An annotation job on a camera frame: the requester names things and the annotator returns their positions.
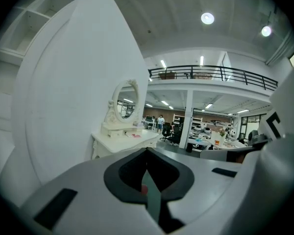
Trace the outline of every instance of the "oval mirror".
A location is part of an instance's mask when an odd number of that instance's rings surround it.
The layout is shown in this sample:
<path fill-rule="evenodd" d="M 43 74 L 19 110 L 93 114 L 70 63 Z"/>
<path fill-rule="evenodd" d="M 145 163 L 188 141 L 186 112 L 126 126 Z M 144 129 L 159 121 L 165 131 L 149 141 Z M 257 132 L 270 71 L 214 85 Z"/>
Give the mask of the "oval mirror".
<path fill-rule="evenodd" d="M 135 88 L 125 83 L 118 95 L 118 112 L 122 118 L 129 118 L 135 111 L 137 95 Z"/>

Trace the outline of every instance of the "metal railing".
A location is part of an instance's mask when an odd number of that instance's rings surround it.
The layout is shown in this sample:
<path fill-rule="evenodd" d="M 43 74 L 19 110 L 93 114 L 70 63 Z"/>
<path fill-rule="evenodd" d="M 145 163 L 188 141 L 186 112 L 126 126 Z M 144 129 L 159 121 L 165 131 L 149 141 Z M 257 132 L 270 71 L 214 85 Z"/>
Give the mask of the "metal railing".
<path fill-rule="evenodd" d="M 214 65 L 181 65 L 164 68 L 149 69 L 151 79 L 208 79 L 226 82 L 240 82 L 255 85 L 264 90 L 274 91 L 278 82 L 253 72 L 230 67 Z"/>

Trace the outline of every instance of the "fluorescent light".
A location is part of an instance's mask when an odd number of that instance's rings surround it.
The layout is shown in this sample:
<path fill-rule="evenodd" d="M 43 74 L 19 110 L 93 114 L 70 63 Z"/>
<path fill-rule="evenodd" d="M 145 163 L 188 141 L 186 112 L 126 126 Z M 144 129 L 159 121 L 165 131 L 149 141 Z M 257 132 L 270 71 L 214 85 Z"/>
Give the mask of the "fluorescent light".
<path fill-rule="evenodd" d="M 205 107 L 205 109 L 210 108 L 210 106 L 212 106 L 212 104 L 208 104 L 208 105 Z"/>
<path fill-rule="evenodd" d="M 269 26 L 263 27 L 261 34 L 263 34 L 264 37 L 269 36 L 271 34 L 271 28 Z"/>
<path fill-rule="evenodd" d="M 204 13 L 201 15 L 201 20 L 204 24 L 212 24 L 215 20 L 215 17 L 211 13 Z"/>
<path fill-rule="evenodd" d="M 165 61 L 163 61 L 163 60 L 160 60 L 160 62 L 161 62 L 161 64 L 162 64 L 162 66 L 163 66 L 163 68 L 167 68 L 167 66 L 166 66 L 166 63 L 165 63 Z"/>
<path fill-rule="evenodd" d="M 204 65 L 204 56 L 200 57 L 200 64 L 199 65 Z"/>
<path fill-rule="evenodd" d="M 125 101 L 127 101 L 127 102 L 130 102 L 130 103 L 133 103 L 133 101 L 128 100 L 128 99 L 125 99 L 125 98 L 123 98 L 123 100 L 125 100 Z"/>
<path fill-rule="evenodd" d="M 242 112 L 248 112 L 249 110 L 242 110 L 242 111 L 239 111 L 237 113 L 242 113 Z"/>

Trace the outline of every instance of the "white pillar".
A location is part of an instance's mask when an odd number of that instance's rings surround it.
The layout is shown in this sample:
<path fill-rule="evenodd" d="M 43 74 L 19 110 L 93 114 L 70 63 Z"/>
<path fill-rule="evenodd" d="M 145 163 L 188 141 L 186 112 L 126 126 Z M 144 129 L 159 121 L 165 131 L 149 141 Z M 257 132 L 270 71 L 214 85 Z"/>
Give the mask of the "white pillar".
<path fill-rule="evenodd" d="M 187 90 L 186 110 L 183 131 L 180 141 L 180 148 L 185 148 L 188 139 L 188 130 L 190 128 L 191 118 L 193 117 L 193 90 Z"/>

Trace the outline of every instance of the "black slot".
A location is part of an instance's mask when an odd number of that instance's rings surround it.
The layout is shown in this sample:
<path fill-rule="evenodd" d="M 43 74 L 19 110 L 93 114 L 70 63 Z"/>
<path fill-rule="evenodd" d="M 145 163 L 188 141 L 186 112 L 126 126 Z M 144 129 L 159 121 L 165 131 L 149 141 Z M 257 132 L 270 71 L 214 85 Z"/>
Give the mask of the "black slot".
<path fill-rule="evenodd" d="M 217 174 L 221 174 L 221 175 L 224 175 L 224 176 L 228 176 L 228 177 L 231 177 L 231 178 L 234 178 L 236 176 L 236 171 L 233 171 L 233 170 L 225 170 L 225 169 L 221 169 L 221 168 L 214 168 L 212 170 L 212 172 L 215 172 Z"/>
<path fill-rule="evenodd" d="M 34 220 L 45 228 L 51 230 L 60 219 L 71 201 L 75 198 L 77 191 L 62 189 L 34 218 Z"/>

